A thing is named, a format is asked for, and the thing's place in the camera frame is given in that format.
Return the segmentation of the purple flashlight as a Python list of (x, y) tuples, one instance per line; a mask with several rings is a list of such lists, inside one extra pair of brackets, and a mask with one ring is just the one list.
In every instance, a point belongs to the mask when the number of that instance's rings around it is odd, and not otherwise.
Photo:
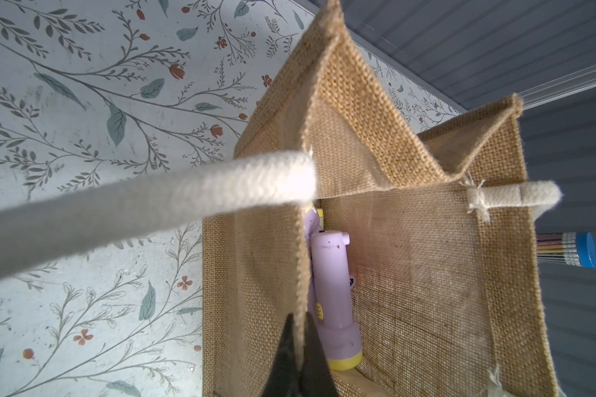
[(321, 228), (321, 216), (318, 212), (318, 209), (309, 204), (305, 210), (304, 216), (304, 235), (306, 240), (307, 246), (307, 253), (310, 260), (310, 285), (308, 291), (308, 312), (312, 315), (314, 319), (317, 319), (317, 309), (316, 309), (316, 288), (315, 288), (315, 281), (314, 281), (314, 271), (313, 271), (313, 264), (312, 264), (312, 255), (311, 255), (311, 236), (313, 234), (317, 234), (322, 230)]
[(316, 329), (328, 366), (336, 372), (352, 370), (363, 359), (360, 327), (353, 314), (349, 243), (349, 234), (341, 231), (311, 237)]

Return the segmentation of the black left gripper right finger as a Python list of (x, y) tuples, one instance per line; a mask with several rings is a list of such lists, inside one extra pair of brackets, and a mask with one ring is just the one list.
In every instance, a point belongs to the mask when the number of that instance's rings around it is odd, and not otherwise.
[(299, 391), (304, 397), (339, 397), (311, 314), (306, 314), (305, 355)]

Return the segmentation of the brown burlap tote bag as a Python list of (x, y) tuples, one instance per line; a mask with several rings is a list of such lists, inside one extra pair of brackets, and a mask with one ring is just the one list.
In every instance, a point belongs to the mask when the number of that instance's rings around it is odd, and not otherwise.
[(259, 100), (230, 160), (119, 180), (0, 212), (0, 281), (111, 243), (202, 223), (199, 396), (259, 396), (288, 314), (307, 308), (305, 209), (221, 209), (221, 171), (256, 156), (253, 187), (287, 152), (316, 166), (326, 230), (349, 234), (364, 357), (345, 396), (554, 396), (531, 203), (510, 96), (459, 115), (357, 46), (330, 1)]

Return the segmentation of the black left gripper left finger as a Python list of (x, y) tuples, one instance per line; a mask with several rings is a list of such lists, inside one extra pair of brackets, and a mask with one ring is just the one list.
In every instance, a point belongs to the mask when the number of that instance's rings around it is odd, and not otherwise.
[(298, 396), (298, 368), (293, 338), (293, 315), (288, 314), (262, 397), (292, 396)]

